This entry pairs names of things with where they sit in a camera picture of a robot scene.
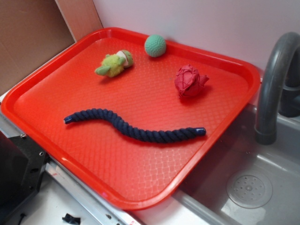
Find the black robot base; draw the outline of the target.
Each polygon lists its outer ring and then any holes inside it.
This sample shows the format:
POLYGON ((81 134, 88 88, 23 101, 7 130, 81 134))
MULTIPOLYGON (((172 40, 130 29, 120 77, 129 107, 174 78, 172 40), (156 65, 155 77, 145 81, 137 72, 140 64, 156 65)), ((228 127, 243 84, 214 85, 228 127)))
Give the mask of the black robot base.
POLYGON ((0 223, 40 190, 48 154, 29 136, 0 134, 0 223))

